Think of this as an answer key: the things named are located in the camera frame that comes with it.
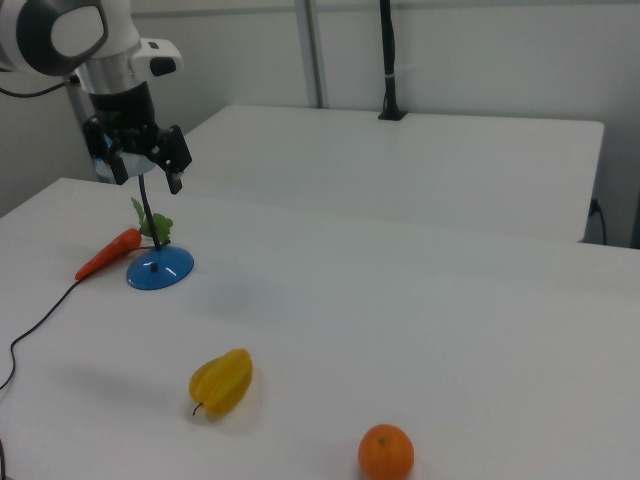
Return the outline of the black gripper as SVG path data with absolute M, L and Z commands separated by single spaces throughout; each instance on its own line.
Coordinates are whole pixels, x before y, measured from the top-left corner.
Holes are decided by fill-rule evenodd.
M 182 189 L 181 176 L 192 162 L 183 132 L 178 125 L 161 129 L 147 82 L 115 94 L 90 94 L 94 115 L 83 123 L 89 155 L 101 160 L 114 182 L 123 185 L 127 170 L 122 149 L 150 157 L 164 174 L 171 194 Z

